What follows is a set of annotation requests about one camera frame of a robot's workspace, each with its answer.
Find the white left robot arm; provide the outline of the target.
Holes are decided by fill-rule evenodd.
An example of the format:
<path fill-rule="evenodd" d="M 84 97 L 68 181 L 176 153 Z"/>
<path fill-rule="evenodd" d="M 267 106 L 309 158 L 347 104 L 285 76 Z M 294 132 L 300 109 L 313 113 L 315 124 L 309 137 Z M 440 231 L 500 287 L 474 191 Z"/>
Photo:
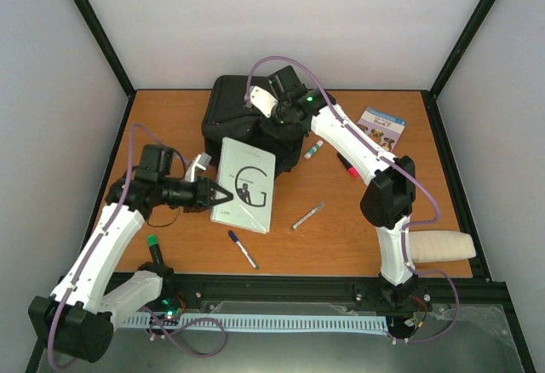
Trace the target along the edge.
<path fill-rule="evenodd" d="M 106 289 L 132 238 L 154 208 L 201 212 L 232 201 L 233 195 L 201 174 L 211 161 L 198 154 L 183 178 L 171 176 L 171 147 L 148 144 L 138 164 L 129 163 L 106 195 L 92 235 L 65 277 L 47 297 L 35 297 L 28 314 L 37 337 L 57 369 L 57 353 L 94 363 L 106 352 L 114 332 L 149 303 L 171 305 L 177 297 L 174 270 L 158 251 L 112 291 Z"/>

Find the black student backpack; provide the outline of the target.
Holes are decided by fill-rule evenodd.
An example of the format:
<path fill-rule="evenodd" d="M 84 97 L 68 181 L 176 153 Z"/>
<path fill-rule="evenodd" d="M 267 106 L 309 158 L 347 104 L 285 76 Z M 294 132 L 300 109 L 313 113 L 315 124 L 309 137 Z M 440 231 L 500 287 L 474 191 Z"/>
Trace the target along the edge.
<path fill-rule="evenodd" d="M 272 153 L 275 175 L 290 172 L 299 163 L 303 139 L 282 142 L 266 133 L 261 112 L 245 106 L 246 82 L 244 75 L 222 75 L 214 82 L 201 123 L 210 164 L 219 167 L 222 140 L 229 137 Z"/>

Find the dog picture book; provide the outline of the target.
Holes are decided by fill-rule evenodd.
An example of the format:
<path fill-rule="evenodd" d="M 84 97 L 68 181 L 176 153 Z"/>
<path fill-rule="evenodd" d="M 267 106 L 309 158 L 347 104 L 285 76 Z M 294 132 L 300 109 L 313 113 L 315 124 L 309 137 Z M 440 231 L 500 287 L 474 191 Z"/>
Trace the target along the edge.
<path fill-rule="evenodd" d="M 406 127 L 406 121 L 368 106 L 357 126 L 375 143 L 392 152 Z"/>

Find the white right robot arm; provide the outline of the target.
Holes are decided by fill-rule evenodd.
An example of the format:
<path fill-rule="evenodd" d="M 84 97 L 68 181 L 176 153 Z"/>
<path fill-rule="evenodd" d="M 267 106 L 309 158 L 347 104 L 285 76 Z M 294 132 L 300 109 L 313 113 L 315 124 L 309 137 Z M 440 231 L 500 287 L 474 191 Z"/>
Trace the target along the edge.
<path fill-rule="evenodd" d="M 347 159 L 365 184 L 360 210 L 376 229 L 380 276 L 393 287 L 408 283 L 415 274 L 408 244 L 410 217 L 420 186 L 413 160 L 377 145 L 319 84 L 312 91 L 302 83 L 288 90 L 269 78 L 268 85 L 248 84 L 246 104 L 259 109 L 282 135 L 288 129 L 312 132 Z"/>

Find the grey book with G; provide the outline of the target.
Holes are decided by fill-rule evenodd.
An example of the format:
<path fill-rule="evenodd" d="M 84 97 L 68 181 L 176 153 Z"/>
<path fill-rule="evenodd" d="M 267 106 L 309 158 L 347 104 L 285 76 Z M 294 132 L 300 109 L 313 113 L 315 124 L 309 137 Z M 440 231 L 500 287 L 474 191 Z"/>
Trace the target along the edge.
<path fill-rule="evenodd" d="M 233 199 L 215 206 L 210 219 L 219 224 L 266 234 L 270 231 L 276 157 L 274 154 L 225 137 L 217 183 Z"/>

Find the white glue stick green cap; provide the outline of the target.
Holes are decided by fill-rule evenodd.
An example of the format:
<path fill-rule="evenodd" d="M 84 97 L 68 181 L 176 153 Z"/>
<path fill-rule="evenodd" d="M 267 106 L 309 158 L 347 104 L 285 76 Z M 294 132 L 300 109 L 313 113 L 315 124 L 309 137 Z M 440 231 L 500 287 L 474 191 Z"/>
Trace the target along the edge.
<path fill-rule="evenodd" d="M 304 154 L 304 158 L 306 160 L 310 159 L 323 146 L 323 144 L 324 142 L 322 140 L 316 141 L 316 143 L 312 145 Z"/>

